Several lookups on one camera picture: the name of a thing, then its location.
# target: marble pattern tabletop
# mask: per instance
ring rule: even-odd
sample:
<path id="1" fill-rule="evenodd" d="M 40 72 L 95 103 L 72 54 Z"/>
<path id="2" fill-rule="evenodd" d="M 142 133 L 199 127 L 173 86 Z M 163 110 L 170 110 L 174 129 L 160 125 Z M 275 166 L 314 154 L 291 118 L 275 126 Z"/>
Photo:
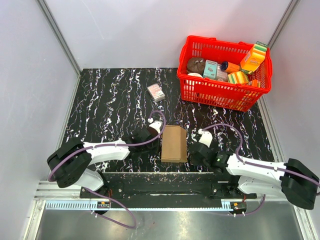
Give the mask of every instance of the marble pattern tabletop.
<path id="1" fill-rule="evenodd" d="M 155 103 L 147 87 L 158 84 L 165 100 Z M 115 141 L 136 128 L 148 125 L 152 110 L 162 111 L 168 125 L 187 129 L 187 144 L 196 141 L 199 128 L 226 123 L 240 130 L 244 143 L 241 156 L 273 162 L 264 123 L 255 104 L 248 112 L 182 101 L 176 68 L 84 69 L 66 126 L 63 142 L 79 137 L 85 142 Z M 214 149 L 235 152 L 236 133 L 228 128 L 211 130 Z M 161 153 L 132 154 L 126 160 L 112 160 L 91 167 L 103 172 L 207 172 L 187 163 L 161 163 Z"/>

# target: red basket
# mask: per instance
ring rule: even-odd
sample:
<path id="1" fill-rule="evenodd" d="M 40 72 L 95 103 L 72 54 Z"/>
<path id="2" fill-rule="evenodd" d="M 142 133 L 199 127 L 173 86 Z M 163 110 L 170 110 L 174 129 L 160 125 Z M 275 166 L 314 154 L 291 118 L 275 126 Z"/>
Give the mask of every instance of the red basket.
<path id="1" fill-rule="evenodd" d="M 234 43 L 218 41 L 216 38 L 188 36 L 180 54 L 177 71 L 182 100 L 243 112 L 249 110 L 263 94 L 271 90 L 272 62 L 269 49 L 260 67 L 252 75 L 248 75 L 250 81 L 259 80 L 261 87 L 189 76 L 187 63 L 192 57 L 201 57 L 219 64 L 228 61 L 239 65 L 252 46 L 253 44 L 245 42 Z"/>

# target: open brown box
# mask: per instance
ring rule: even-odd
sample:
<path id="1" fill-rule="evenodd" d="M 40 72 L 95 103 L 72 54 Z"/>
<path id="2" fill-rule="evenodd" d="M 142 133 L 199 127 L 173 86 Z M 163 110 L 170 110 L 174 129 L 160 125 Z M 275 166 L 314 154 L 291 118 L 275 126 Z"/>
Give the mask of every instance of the open brown box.
<path id="1" fill-rule="evenodd" d="M 187 162 L 187 131 L 180 126 L 166 125 L 162 134 L 161 162 Z"/>

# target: reflective metal surface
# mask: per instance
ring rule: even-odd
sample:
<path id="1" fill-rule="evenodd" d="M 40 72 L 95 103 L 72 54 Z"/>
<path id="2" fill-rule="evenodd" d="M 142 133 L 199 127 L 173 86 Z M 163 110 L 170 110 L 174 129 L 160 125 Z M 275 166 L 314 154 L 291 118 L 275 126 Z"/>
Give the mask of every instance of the reflective metal surface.
<path id="1" fill-rule="evenodd" d="M 249 210 L 258 206 L 249 203 Z M 108 217 L 131 224 L 124 211 Z M 138 228 L 130 230 L 90 212 L 45 210 L 37 240 L 301 240 L 293 207 L 287 202 L 266 202 L 254 215 L 217 216 L 210 212 L 134 212 Z"/>

